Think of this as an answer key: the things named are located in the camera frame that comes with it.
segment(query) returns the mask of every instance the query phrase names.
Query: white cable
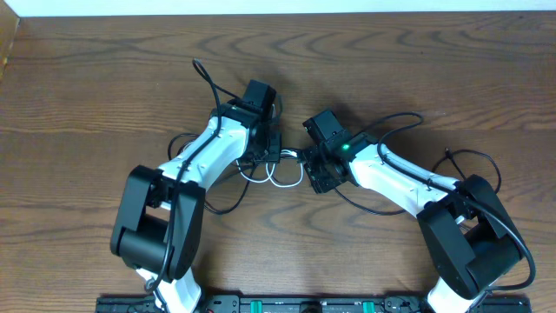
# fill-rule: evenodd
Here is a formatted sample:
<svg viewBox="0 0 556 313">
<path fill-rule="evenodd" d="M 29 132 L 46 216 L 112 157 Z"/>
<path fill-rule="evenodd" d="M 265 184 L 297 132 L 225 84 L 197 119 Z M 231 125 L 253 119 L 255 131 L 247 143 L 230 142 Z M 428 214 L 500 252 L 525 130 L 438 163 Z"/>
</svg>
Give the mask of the white cable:
<svg viewBox="0 0 556 313">
<path fill-rule="evenodd" d="M 292 157 L 297 157 L 297 152 L 292 151 L 292 150 L 282 150 L 281 153 L 282 153 L 282 154 L 289 154 L 289 155 L 292 156 Z M 300 163 L 299 166 L 300 166 L 300 169 L 301 169 L 301 177 L 299 178 L 299 181 L 297 181 L 297 183 L 280 184 L 280 183 L 278 183 L 277 181 L 275 181 L 274 178 L 272 178 L 272 175 L 274 174 L 275 168 L 273 167 L 273 168 L 272 168 L 272 172 L 269 172 L 269 171 L 268 171 L 268 163 L 267 163 L 267 166 L 266 166 L 267 175 L 268 175 L 268 178 L 270 178 L 270 182 L 273 183 L 274 186 L 276 186 L 276 187 L 280 187 L 280 188 L 295 187 L 295 186 L 297 186 L 298 184 L 300 184 L 300 183 L 303 181 L 303 164 Z"/>
<path fill-rule="evenodd" d="M 275 173 L 275 168 L 276 168 L 276 164 L 272 164 L 272 171 L 270 172 L 268 177 L 266 179 L 258 181 L 258 180 L 254 180 L 253 178 L 249 178 L 245 174 L 243 174 L 243 172 L 241 171 L 242 167 L 241 167 L 239 161 L 235 160 L 235 163 L 237 163 L 237 166 L 240 167 L 240 174 L 242 174 L 243 178 L 249 180 L 251 183 L 265 183 L 265 182 L 267 182 L 269 179 L 271 179 L 270 177 Z"/>
</svg>

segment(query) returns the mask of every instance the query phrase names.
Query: green connector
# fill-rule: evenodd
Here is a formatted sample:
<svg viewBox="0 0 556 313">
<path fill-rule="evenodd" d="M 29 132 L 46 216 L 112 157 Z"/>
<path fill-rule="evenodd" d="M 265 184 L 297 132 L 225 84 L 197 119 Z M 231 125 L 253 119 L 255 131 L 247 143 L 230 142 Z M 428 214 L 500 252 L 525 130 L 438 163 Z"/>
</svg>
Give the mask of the green connector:
<svg viewBox="0 0 556 313">
<path fill-rule="evenodd" d="M 251 313 L 262 313 L 262 301 L 258 301 L 258 300 L 251 301 Z"/>
<path fill-rule="evenodd" d="M 374 313 L 374 302 L 364 302 L 363 313 Z"/>
</svg>

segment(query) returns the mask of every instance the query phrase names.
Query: wooden table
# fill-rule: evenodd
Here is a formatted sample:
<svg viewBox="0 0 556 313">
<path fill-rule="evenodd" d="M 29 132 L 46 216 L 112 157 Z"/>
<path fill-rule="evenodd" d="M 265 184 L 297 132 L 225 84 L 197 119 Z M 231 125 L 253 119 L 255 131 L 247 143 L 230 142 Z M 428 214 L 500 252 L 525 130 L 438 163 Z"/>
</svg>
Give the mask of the wooden table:
<svg viewBox="0 0 556 313">
<path fill-rule="evenodd" d="M 430 168 L 447 146 L 493 156 L 537 263 L 523 292 L 535 312 L 554 312 L 555 43 L 554 12 L 26 18 L 0 85 L 0 311 L 91 312 L 101 294 L 142 292 L 109 237 L 130 170 L 165 162 L 173 135 L 205 128 L 214 100 L 190 65 L 201 57 L 229 90 L 254 78 L 283 95 L 284 145 L 309 146 L 301 123 L 327 107 L 352 131 L 414 110 L 426 123 L 389 144 L 403 157 Z M 460 162 L 495 182 L 488 161 Z M 278 177 L 295 179 L 295 166 Z M 242 185 L 208 198 L 225 207 Z M 254 185 L 233 214 L 206 213 L 195 274 L 274 295 L 426 292 L 438 278 L 414 218 L 370 216 L 308 180 Z M 526 276 L 521 262 L 500 283 Z"/>
</svg>

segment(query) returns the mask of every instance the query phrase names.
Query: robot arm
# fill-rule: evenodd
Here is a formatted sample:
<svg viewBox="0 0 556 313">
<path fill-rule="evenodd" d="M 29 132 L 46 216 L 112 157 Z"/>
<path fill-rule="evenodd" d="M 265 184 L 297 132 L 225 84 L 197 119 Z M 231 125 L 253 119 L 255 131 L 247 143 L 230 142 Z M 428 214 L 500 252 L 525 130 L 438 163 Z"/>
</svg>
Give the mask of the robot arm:
<svg viewBox="0 0 556 313">
<path fill-rule="evenodd" d="M 522 242 L 509 215 L 486 180 L 470 176 L 461 182 L 424 170 L 392 153 L 366 133 L 352 135 L 325 110 L 303 124 L 316 143 L 301 152 L 316 193 L 346 181 L 381 193 L 417 217 L 440 280 L 428 295 L 437 313 L 464 313 L 500 276 L 522 257 L 510 234 L 489 215 L 466 201 L 487 204 Z M 441 190 L 430 185 L 440 186 Z M 478 217 L 465 235 L 458 224 Z"/>
<path fill-rule="evenodd" d="M 180 155 L 156 170 L 140 165 L 129 174 L 110 248 L 146 281 L 156 280 L 161 272 L 169 238 L 169 222 L 147 214 L 146 208 L 169 210 L 179 192 L 169 266 L 156 291 L 159 302 L 164 302 L 170 312 L 192 312 L 201 296 L 190 266 L 199 246 L 206 191 L 238 158 L 265 162 L 280 159 L 280 133 L 269 127 L 274 100 L 275 91 L 270 86 L 251 81 L 242 99 L 221 105 L 221 128 L 204 148 L 198 150 L 218 131 L 216 111 L 207 129 Z M 180 168 L 194 151 L 196 156 L 176 190 Z"/>
</svg>

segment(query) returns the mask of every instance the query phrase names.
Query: white wall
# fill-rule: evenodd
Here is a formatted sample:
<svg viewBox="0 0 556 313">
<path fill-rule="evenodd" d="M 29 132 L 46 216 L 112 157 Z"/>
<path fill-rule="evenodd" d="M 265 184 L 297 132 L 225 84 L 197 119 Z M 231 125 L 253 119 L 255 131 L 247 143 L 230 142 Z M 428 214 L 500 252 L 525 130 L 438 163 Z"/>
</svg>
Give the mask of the white wall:
<svg viewBox="0 0 556 313">
<path fill-rule="evenodd" d="M 556 0 L 4 0 L 20 17 L 556 10 Z"/>
</svg>

